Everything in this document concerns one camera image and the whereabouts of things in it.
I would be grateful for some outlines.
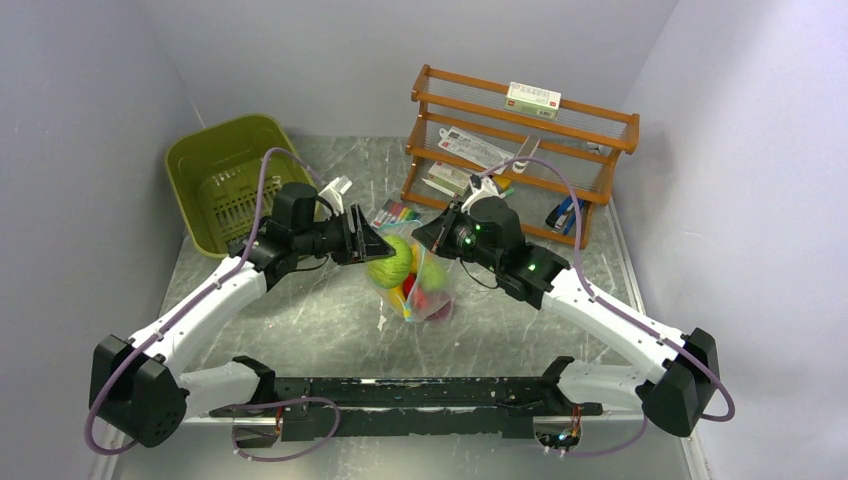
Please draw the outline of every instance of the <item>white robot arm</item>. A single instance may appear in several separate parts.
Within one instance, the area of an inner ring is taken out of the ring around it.
[[[525,241],[517,215],[498,197],[491,179],[475,178],[477,183],[471,198],[463,204],[451,204],[413,236],[437,255],[474,261],[490,268],[498,279],[498,286],[507,294],[575,322],[621,353],[632,367],[585,364],[561,357],[541,377],[502,378],[501,382],[498,378],[482,382],[461,378],[310,379],[303,385],[302,379],[275,378],[273,370],[256,360],[237,357],[218,368],[185,373],[188,362],[198,350],[242,308],[294,271],[301,256],[330,255],[338,264],[345,265],[394,253],[371,230],[356,206],[349,214],[344,213],[339,188],[317,195],[307,185],[288,184],[277,194],[272,215],[266,219],[250,258],[235,274],[221,281],[225,273],[239,265],[243,248],[231,252],[232,256],[224,259],[201,287],[128,341],[110,336],[98,345],[92,368],[90,403],[129,352],[143,347],[144,339],[157,335],[160,327],[200,290],[215,285],[215,291],[198,302],[175,328],[158,334],[159,340],[141,352],[122,374],[97,415],[142,445],[152,447],[167,439],[185,418],[229,405],[299,398],[300,394],[287,397],[280,391],[281,385],[295,385],[298,392],[321,394],[344,407],[346,417],[342,418],[336,435],[416,432],[421,427],[415,424],[414,414],[435,408],[446,411],[471,409],[479,414],[479,420],[473,420],[478,418],[473,415],[464,417],[472,419],[471,424],[449,421],[442,430],[438,430],[442,427],[433,420],[437,417],[431,415],[426,421],[431,425],[428,428],[437,429],[435,433],[476,433],[494,429],[504,436],[522,437],[527,435],[527,419],[532,422],[534,416],[561,415],[574,405],[582,406],[587,414],[599,414],[600,404],[641,408],[660,428],[678,436],[689,435],[715,386],[681,359],[669,344],[675,343],[694,352],[718,375],[712,337],[700,330],[685,335],[641,315],[597,287],[590,296],[568,262]],[[313,222],[311,212],[319,196],[330,217],[323,222]],[[293,219],[298,218],[309,220],[297,224]],[[664,341],[658,342],[603,307],[599,304],[600,299],[651,325]],[[404,418],[389,415],[392,409],[399,408],[398,385],[406,387],[403,400],[413,415]],[[392,386],[395,393],[386,397]],[[491,411],[498,409],[506,409],[508,414],[492,417]],[[322,411],[312,409],[310,412],[314,423],[304,421],[300,433],[289,427],[287,431],[294,432],[289,439],[311,438],[315,430],[324,428],[326,416]],[[373,424],[374,415],[380,412],[389,415],[386,421],[378,422],[381,425],[378,427],[369,426]],[[359,421],[355,417],[358,414],[370,415],[371,421]]]

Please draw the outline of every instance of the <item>gray metal floor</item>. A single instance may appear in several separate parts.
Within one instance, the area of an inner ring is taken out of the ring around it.
[[[368,218],[388,198],[398,199],[410,160],[405,139],[295,137],[301,157],[330,180],[347,175],[353,187],[346,203],[359,203]],[[417,189],[437,196],[426,186]],[[522,221],[542,225],[562,198],[518,186],[509,198]],[[436,215],[420,205],[426,219]],[[633,285],[622,257],[612,213],[598,208],[591,242],[583,251],[589,279],[634,304]],[[532,241],[571,260],[570,247]],[[184,242],[163,311],[197,287],[218,262]],[[471,268],[491,282],[491,274]],[[626,364],[617,353],[565,319],[540,313],[501,291],[487,290],[453,271],[457,290],[454,317],[447,323],[410,325],[388,308],[363,279],[361,266],[327,265],[285,278],[245,308],[190,365],[215,367],[249,355],[281,376],[484,376],[537,375],[559,355]],[[638,429],[633,421],[596,420],[587,427],[586,450],[612,446]],[[544,458],[533,449],[495,436],[337,439],[319,453],[286,465],[248,465],[231,455],[228,428],[183,426],[166,444],[136,449],[119,462],[117,478],[518,478],[530,471],[575,478],[689,478],[679,439],[651,428],[647,438],[624,453],[598,460]],[[268,452],[293,452],[302,445],[278,445]]]

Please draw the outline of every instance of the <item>wooden shelf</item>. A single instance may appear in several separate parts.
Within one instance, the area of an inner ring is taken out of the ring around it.
[[[619,156],[622,152],[632,153],[638,145],[639,115],[562,99],[557,118],[545,120],[503,109],[508,90],[505,84],[437,70],[429,65],[422,67],[411,95],[413,101],[419,102],[419,109],[406,145],[406,153],[413,157],[413,168],[402,191],[404,200],[435,208],[447,206],[443,201],[410,191],[417,168],[423,161],[444,162],[471,171],[483,170],[438,146],[439,130],[453,126],[513,152],[518,151],[529,135],[539,136],[537,156],[555,164],[572,183],[577,196],[591,202],[587,217],[591,216],[594,205],[609,202]],[[588,143],[600,145],[603,153],[588,151],[585,148]],[[520,174],[507,169],[502,175],[516,183],[563,195],[568,193],[553,173],[536,165],[531,164]],[[581,248],[587,245],[588,220]],[[574,243],[570,236],[531,225],[522,227],[529,234]]]

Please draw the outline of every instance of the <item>tennis ball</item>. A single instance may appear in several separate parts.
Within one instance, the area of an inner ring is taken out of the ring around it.
[[[418,286],[425,292],[441,290],[448,285],[448,272],[430,257],[424,257],[424,264],[418,274]]]
[[[368,262],[366,271],[378,287],[391,289],[403,284],[409,275],[412,249],[406,240],[398,235],[388,235],[383,240],[395,249],[394,256]]]

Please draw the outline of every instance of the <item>gray wall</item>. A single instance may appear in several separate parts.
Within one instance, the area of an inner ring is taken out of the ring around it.
[[[92,350],[157,314],[183,231],[162,156],[198,128],[135,3],[0,3],[0,477],[87,476]]]
[[[624,100],[677,0],[140,0],[203,119],[409,135],[424,63]]]
[[[646,308],[716,336],[739,406],[700,427],[717,479],[848,478],[846,45],[844,2],[681,2],[624,103]]]

